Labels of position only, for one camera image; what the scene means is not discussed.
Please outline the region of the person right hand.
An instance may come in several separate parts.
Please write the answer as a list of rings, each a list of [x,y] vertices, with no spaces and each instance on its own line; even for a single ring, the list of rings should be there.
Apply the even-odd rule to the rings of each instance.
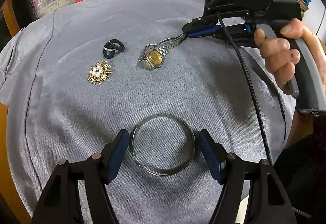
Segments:
[[[290,93],[288,82],[294,77],[295,66],[300,62],[301,55],[299,51],[290,48],[288,40],[298,38],[308,46],[325,87],[325,45],[298,19],[292,19],[281,28],[280,33],[282,38],[267,38],[262,29],[257,29],[254,33],[255,44],[265,59],[265,68],[273,74],[278,87],[285,94]]]

